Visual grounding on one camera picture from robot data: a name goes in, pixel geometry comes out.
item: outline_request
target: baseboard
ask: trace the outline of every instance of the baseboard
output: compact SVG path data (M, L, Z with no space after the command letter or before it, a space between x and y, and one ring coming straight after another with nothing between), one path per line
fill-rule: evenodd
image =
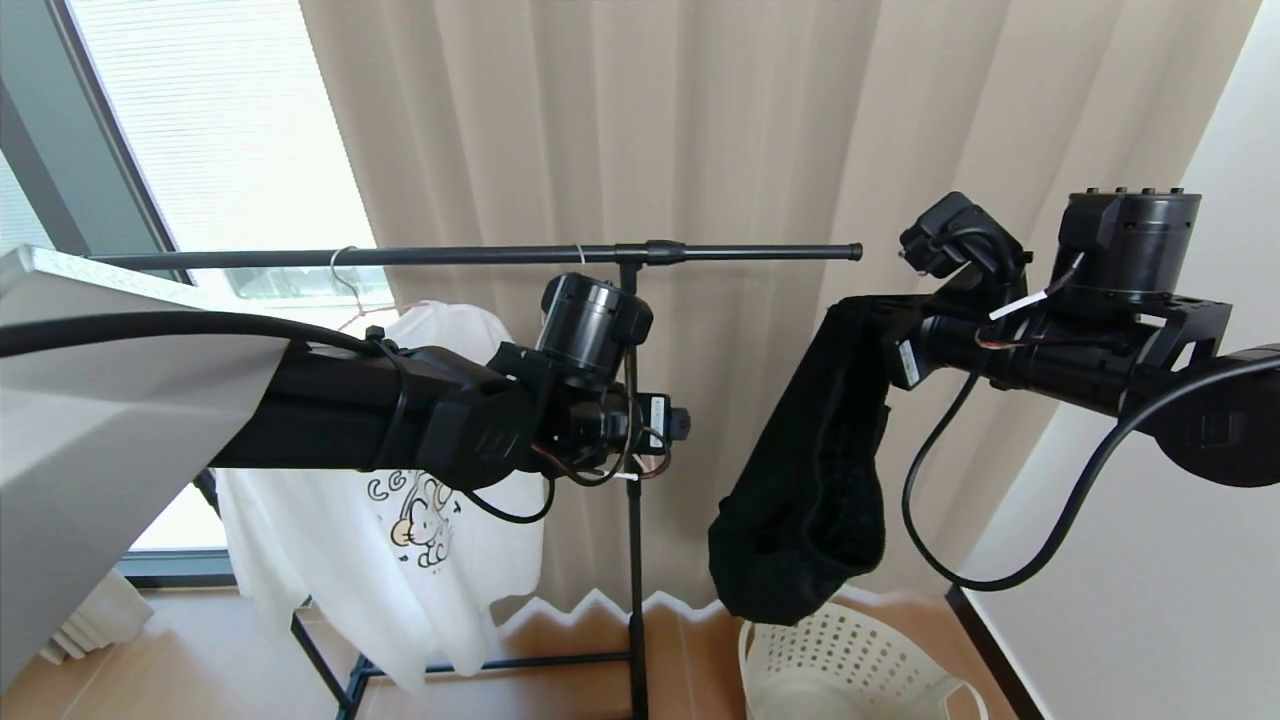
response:
M947 591L947 605L960 619L964 632L978 648L978 653L982 655L982 660L987 664L992 676L996 678L996 683L1000 684L1001 692L1005 693L1005 698L1018 717L1020 720L1044 720L1044 714L1032 700L1032 693L1027 691L1027 685L1014 671L1014 666L1009 664L1005 651L1000 648L1000 643L991 635L987 624L982 621L978 611L973 609L959 585L951 585L951 589Z

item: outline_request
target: wooden floor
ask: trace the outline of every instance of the wooden floor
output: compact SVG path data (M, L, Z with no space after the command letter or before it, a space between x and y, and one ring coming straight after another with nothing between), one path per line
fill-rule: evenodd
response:
M137 639L54 666L35 660L0 698L4 720L51 719L328 719L337 706L289 635L260 633L234 591L148 596L156 615ZM1007 702L942 598L873 596L842 600L911 637L987 698L993 720L1014 720ZM307 628L339 678L356 651L314 611ZM576 618L538 610L504 626L508 657L611 652L626 647L612 606L588 605ZM690 612L652 598L645 607L650 715L655 720L745 717L737 671L737 620L723 609ZM389 680L370 684L361 719L614 719L630 714L626 664L522 669L475 678L438 676L419 705ZM977 717L968 697L951 701L952 720Z

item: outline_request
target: laundry basket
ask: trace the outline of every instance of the laundry basket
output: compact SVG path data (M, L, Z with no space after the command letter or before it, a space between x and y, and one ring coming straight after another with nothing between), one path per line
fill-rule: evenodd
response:
M950 717L947 697L969 683L948 675L893 628L828 602L795 626L745 623L739 635L751 720L927 720Z

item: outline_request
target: cartoon print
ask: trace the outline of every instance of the cartoon print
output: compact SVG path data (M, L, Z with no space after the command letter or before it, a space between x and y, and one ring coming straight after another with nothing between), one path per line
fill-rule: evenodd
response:
M412 480L402 470L369 482L366 492L376 502L390 500L392 493L410 486L401 503L399 519L392 524L390 541L396 547L417 550L417 566L433 569L449 556L449 519L442 514L453 500L453 488L428 475L416 471ZM448 511L454 515L462 511L462 505L453 500ZM408 562L408 555L398 555L397 560Z

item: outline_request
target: white wall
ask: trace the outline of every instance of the white wall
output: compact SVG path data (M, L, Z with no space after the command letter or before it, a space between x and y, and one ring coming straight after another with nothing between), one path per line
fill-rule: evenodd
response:
M1280 342L1280 0L1263 3L1184 184L1204 200L1179 292L1235 305L1226 351ZM1030 557L1110 425L1057 410L969 577ZM1280 487L1215 486L1134 436L1048 568L970 598L1056 720L1280 717Z

